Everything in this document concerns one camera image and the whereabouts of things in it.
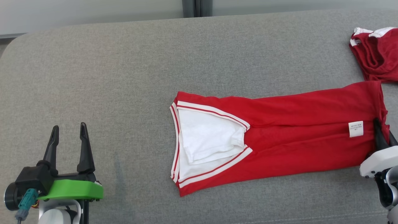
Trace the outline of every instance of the teal cable connector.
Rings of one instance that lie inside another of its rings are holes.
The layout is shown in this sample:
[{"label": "teal cable connector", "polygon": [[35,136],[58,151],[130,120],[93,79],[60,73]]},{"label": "teal cable connector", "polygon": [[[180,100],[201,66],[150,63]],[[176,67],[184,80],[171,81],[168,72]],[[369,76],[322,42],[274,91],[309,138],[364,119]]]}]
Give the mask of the teal cable connector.
[{"label": "teal cable connector", "polygon": [[20,204],[18,205],[19,210],[15,215],[15,219],[20,223],[21,221],[25,221],[27,215],[29,214],[29,209],[36,203],[39,194],[36,189],[30,188],[26,191],[23,196]]}]

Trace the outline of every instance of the white trim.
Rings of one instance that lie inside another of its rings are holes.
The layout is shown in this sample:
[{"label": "white trim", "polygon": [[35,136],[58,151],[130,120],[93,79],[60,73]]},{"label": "white trim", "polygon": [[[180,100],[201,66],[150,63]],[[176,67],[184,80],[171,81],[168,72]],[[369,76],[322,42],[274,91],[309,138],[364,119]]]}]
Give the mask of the white trim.
[{"label": "white trim", "polygon": [[176,183],[177,179],[178,179],[178,171],[179,171],[179,162],[177,161],[176,164],[176,160],[178,160],[177,158],[177,154],[178,154],[178,143],[179,143],[179,134],[178,134],[178,130],[177,130],[177,120],[176,120],[176,116],[178,117],[178,112],[177,112],[177,108],[176,108],[176,104],[173,103],[170,106],[170,111],[172,113],[173,116],[173,120],[174,120],[174,127],[176,129],[176,152],[174,153],[174,159],[173,159],[173,165],[172,165],[172,170],[171,170],[171,176],[170,178],[173,179],[173,181]]},{"label": "white trim", "polygon": [[349,40],[349,43],[351,44],[351,46],[357,46],[357,42],[355,41],[355,39]]},{"label": "white trim", "polygon": [[[193,108],[197,108],[198,110],[195,110],[195,109],[192,109],[192,108],[179,107],[179,106],[193,107]],[[232,115],[230,113],[224,112],[224,111],[222,111],[220,109],[217,109],[215,107],[212,107],[212,106],[206,106],[206,105],[201,105],[201,104],[194,104],[194,103],[188,103],[188,102],[184,102],[184,101],[178,101],[177,102],[177,109],[179,109],[179,110],[199,111],[199,112],[203,112],[203,113],[206,113],[206,114],[212,114],[212,115],[215,115],[215,116],[220,117],[220,118],[225,118],[225,119],[234,121],[234,122],[240,124],[241,126],[243,126],[246,130],[249,130],[249,128],[250,128],[250,124],[247,123],[246,121],[238,118],[235,115]],[[221,114],[221,116],[218,115],[218,114],[214,114],[214,113],[211,113],[211,112],[208,112],[208,111],[203,111],[203,110],[209,110],[209,111]]]},{"label": "white trim", "polygon": [[395,29],[395,27],[386,27],[382,29],[375,30],[373,33],[369,34],[369,37],[382,37],[384,36],[388,31]]},{"label": "white trim", "polygon": [[177,164],[176,164],[176,169],[175,169],[176,171],[175,171],[175,175],[174,175],[174,179],[173,179],[173,181],[176,183],[177,180],[178,180],[178,176],[179,176],[179,157],[180,157],[180,153],[181,153],[180,149],[182,148],[182,133],[181,133],[181,122],[179,120],[179,113],[178,113],[178,110],[177,110],[177,105],[174,104],[174,106],[175,106],[175,109],[176,109],[176,116],[177,116],[176,118],[177,118],[177,124],[178,124],[178,127],[179,127],[178,156],[177,156]]},{"label": "white trim", "polygon": [[202,180],[205,180],[207,178],[213,177],[213,176],[215,176],[215,175],[227,170],[228,168],[231,168],[233,165],[237,164],[242,159],[244,159],[246,156],[248,156],[252,151],[253,150],[248,147],[238,157],[236,157],[233,160],[230,160],[226,165],[221,166],[220,168],[218,168],[218,169],[216,169],[216,170],[214,170],[214,171],[212,171],[210,173],[206,173],[206,174],[203,174],[203,175],[200,175],[200,176],[197,176],[197,177],[193,177],[193,178],[187,179],[183,183],[180,183],[179,187],[182,188],[182,187],[187,186],[188,184],[191,184],[191,183],[194,183],[194,182],[198,182],[198,181],[202,181]]},{"label": "white trim", "polygon": [[360,27],[357,27],[357,28],[354,29],[354,36],[358,35],[360,33],[373,33],[373,31],[372,30],[368,30],[368,29],[362,29]]}]

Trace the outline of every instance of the white wall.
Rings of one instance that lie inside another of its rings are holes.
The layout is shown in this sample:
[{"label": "white wall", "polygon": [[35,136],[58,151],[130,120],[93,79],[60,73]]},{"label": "white wall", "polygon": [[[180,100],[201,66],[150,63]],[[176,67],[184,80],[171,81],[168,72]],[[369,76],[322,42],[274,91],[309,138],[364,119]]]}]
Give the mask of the white wall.
[{"label": "white wall", "polygon": [[340,8],[398,9],[398,0],[213,0],[213,16]]},{"label": "white wall", "polygon": [[65,25],[182,17],[181,0],[0,0],[0,37]]}]

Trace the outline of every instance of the seam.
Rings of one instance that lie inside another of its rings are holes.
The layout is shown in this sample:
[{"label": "seam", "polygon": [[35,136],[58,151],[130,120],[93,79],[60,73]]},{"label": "seam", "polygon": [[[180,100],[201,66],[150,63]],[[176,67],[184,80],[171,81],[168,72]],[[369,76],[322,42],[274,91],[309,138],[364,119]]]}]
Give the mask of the seam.
[{"label": "seam", "polygon": [[[265,222],[294,221],[294,220],[303,220],[303,219],[330,218],[330,217],[338,217],[338,216],[350,216],[350,215],[368,214],[368,213],[381,213],[381,212],[382,212],[382,213],[385,213],[386,211],[358,212],[358,213],[343,214],[343,215],[318,216],[318,217],[307,217],[307,218],[276,219],[276,220],[255,221],[255,222],[237,222],[237,223],[231,223],[231,224],[250,224],[250,223],[265,223]],[[372,214],[372,215],[366,215],[366,216],[354,216],[354,217],[332,218],[332,219],[311,220],[311,221],[299,221],[299,222],[283,222],[283,223],[278,223],[278,224],[300,223],[300,222],[316,222],[316,221],[338,220],[338,219],[345,219],[345,218],[358,218],[358,217],[378,216],[378,215],[384,215],[384,214]]]}]

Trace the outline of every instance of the gray couch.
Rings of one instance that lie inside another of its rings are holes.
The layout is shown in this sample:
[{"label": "gray couch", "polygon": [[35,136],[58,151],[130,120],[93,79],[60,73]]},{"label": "gray couch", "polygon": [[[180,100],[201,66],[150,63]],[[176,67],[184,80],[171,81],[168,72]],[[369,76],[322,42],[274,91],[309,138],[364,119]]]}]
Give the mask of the gray couch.
[{"label": "gray couch", "polygon": [[[362,81],[348,48],[355,27],[398,24],[397,11],[332,10],[90,24],[25,34],[0,59],[0,189],[42,158],[60,126],[57,168],[76,171],[87,123],[109,223],[386,223],[358,167],[252,180],[183,198],[170,179],[177,91],[258,98]],[[398,88],[383,85],[398,134]],[[0,205],[1,223],[14,212]],[[37,223],[31,211],[26,224]]]}]

